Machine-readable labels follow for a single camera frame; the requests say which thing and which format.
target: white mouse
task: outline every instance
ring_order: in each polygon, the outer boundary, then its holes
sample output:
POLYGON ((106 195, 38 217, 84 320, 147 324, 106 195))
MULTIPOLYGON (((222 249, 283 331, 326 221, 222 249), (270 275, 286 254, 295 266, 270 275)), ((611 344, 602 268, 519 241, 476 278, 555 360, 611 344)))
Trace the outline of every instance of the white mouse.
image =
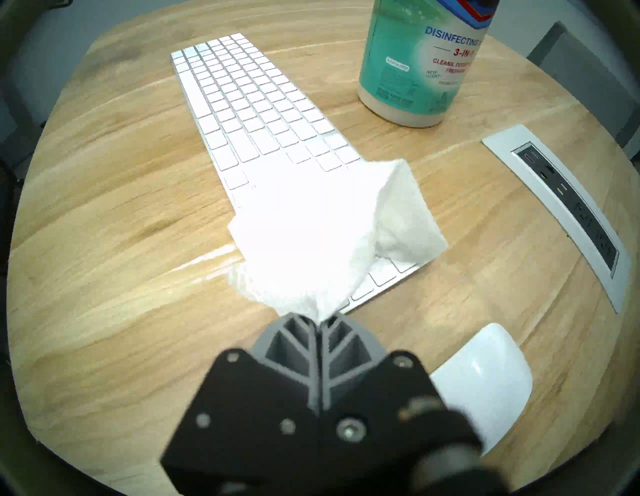
POLYGON ((499 324, 489 324, 429 376, 448 408, 467 415, 487 453, 524 410, 533 377, 499 324))

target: power socket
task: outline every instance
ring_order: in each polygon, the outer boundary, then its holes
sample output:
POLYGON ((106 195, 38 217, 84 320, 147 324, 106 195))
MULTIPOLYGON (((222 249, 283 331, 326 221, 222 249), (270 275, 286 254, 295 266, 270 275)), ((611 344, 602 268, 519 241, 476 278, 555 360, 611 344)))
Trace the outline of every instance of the power socket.
POLYGON ((631 258, 589 192, 553 151, 522 124, 482 141, 560 222, 620 313, 632 273, 631 258))
POLYGON ((572 188, 571 183, 556 170, 552 163, 547 160, 535 146, 527 144, 522 150, 516 152, 516 154, 527 166, 540 176, 553 194, 567 207, 571 215, 573 215, 580 226, 582 226, 591 242, 598 249, 607 267, 613 270, 618 251, 596 219, 596 216, 591 212, 580 195, 572 188))

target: wooden table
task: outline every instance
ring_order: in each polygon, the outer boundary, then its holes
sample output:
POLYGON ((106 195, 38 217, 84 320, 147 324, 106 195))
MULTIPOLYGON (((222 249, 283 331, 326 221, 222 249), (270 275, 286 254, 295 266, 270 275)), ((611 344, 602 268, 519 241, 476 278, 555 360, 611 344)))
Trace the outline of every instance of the wooden table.
POLYGON ((275 311, 231 289, 234 212, 170 53, 241 31, 368 160, 405 157, 449 250, 351 316, 429 370, 489 322, 534 377, 484 459, 519 487, 596 438, 638 374, 640 177, 548 75, 487 38, 444 123, 407 129, 356 83, 371 0, 196 0, 100 36, 47 123, 20 201, 8 286, 15 382, 35 438, 128 495, 175 491, 159 457, 213 358, 275 311), (572 170, 633 271, 613 310, 540 201, 481 143, 522 123, 572 170))

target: disinfecting wipe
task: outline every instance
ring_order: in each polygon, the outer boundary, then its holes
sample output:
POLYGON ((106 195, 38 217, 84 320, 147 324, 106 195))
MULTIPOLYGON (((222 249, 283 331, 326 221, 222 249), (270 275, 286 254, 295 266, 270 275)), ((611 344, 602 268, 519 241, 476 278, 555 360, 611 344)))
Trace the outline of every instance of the disinfecting wipe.
POLYGON ((358 96, 410 127, 442 121, 500 0, 376 0, 358 96))

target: white keyboard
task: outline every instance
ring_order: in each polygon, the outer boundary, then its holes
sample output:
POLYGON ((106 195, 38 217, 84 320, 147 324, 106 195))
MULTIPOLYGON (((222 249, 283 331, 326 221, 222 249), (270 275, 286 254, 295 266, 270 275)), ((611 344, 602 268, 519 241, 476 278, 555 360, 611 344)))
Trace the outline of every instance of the white keyboard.
MULTIPOLYGON (((242 34, 172 53, 211 160, 236 210, 265 174, 297 167, 334 174, 362 160, 303 92, 242 34)), ((393 286, 418 265, 378 259, 342 312, 393 286)))

